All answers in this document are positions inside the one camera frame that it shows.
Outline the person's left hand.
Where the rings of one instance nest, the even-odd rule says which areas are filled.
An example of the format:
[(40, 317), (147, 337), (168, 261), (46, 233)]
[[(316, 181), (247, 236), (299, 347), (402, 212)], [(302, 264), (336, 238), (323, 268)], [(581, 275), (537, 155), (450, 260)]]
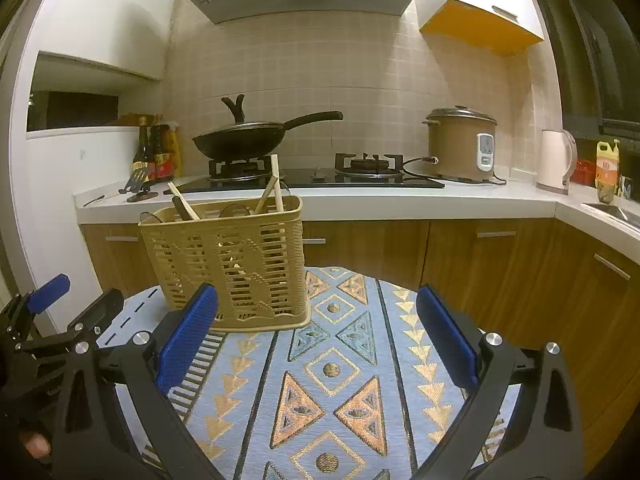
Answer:
[(51, 445), (42, 434), (25, 432), (20, 435), (20, 440), (29, 454), (36, 460), (41, 460), (51, 453)]

